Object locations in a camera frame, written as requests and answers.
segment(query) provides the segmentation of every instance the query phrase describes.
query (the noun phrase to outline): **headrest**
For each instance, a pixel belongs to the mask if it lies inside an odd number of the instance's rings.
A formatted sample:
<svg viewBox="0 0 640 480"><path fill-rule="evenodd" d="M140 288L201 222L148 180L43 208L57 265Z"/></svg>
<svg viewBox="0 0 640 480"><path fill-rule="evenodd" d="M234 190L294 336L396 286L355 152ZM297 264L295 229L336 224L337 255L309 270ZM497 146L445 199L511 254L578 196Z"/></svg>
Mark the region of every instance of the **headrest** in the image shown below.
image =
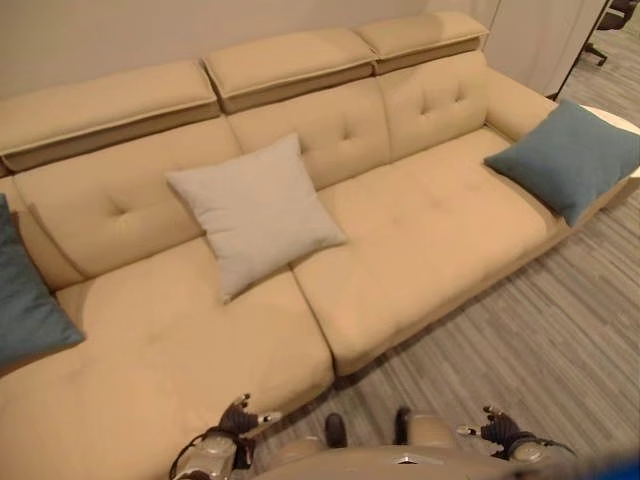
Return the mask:
<svg viewBox="0 0 640 480"><path fill-rule="evenodd" d="M0 100L0 156L14 172L220 114L195 61Z"/></svg>
<svg viewBox="0 0 640 480"><path fill-rule="evenodd" d="M330 28L261 39L203 59L226 113L371 76L375 55L351 30Z"/></svg>
<svg viewBox="0 0 640 480"><path fill-rule="evenodd" d="M376 75L475 50L488 30L460 12L425 13L355 29L378 59Z"/></svg>

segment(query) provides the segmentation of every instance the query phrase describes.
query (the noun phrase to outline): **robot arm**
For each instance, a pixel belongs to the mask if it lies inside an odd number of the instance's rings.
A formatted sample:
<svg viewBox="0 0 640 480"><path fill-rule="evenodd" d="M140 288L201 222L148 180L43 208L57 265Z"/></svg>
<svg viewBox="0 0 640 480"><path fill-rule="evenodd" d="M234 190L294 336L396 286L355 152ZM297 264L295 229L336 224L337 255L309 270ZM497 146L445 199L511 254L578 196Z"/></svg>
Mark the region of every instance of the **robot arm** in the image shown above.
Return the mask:
<svg viewBox="0 0 640 480"><path fill-rule="evenodd" d="M479 436L502 446L501 451L493 454L494 457L522 464L541 465L561 459L566 452L576 456L566 445L521 430L518 424L499 408L486 406L483 410L488 414L488 424L462 425L457 431L461 435Z"/></svg>
<svg viewBox="0 0 640 480"><path fill-rule="evenodd" d="M242 435L259 425L279 421L282 414L248 413L249 398L248 393L237 398L224 411L217 426L196 436L180 451L169 470L169 480L226 480L234 468L251 466L255 442ZM192 448L178 470L181 457Z"/></svg>

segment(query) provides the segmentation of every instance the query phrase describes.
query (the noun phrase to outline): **office chair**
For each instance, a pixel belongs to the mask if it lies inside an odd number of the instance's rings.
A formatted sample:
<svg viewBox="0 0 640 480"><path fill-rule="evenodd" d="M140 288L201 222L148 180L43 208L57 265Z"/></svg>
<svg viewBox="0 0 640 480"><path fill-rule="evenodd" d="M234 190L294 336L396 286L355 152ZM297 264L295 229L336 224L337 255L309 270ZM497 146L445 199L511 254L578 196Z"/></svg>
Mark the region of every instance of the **office chair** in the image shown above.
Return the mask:
<svg viewBox="0 0 640 480"><path fill-rule="evenodd" d="M627 24L631 17L633 17L633 12L638 6L639 0L613 0L609 8L611 10L616 10L617 12L622 13L622 16L613 13L607 12L602 17L602 20L598 24L597 30L622 30L622 28ZM598 62L598 66L601 67L604 65L604 62L607 61L607 57L604 53L593 46L593 42L587 43L586 47L584 47L585 52L593 53L594 55L600 57L600 61Z"/></svg>

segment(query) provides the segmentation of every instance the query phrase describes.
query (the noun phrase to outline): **sofa armrest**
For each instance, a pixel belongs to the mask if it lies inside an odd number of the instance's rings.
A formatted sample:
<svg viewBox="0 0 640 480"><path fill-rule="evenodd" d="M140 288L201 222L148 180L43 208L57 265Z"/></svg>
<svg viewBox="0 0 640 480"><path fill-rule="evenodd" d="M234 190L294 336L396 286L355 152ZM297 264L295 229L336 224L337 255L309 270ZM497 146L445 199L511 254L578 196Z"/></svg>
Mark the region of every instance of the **sofa armrest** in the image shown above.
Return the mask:
<svg viewBox="0 0 640 480"><path fill-rule="evenodd" d="M557 106L521 83L489 70L489 108L486 123L513 141L538 126Z"/></svg>

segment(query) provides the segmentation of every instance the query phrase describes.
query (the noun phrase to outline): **chair leg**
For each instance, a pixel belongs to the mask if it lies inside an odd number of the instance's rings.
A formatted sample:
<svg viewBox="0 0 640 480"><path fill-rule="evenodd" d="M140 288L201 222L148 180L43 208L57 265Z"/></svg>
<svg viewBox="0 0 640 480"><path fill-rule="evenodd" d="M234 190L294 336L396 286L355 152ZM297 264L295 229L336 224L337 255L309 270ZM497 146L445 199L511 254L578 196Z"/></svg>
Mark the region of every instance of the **chair leg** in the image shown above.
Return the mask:
<svg viewBox="0 0 640 480"><path fill-rule="evenodd" d="M600 57L600 61L598 62L598 66L601 67L602 65L604 65L604 62L607 61L607 57L604 53L602 53L600 50L598 50L596 47L593 46L593 43L589 42L587 43L587 46L584 47L584 51L587 53L593 53L595 56Z"/></svg>

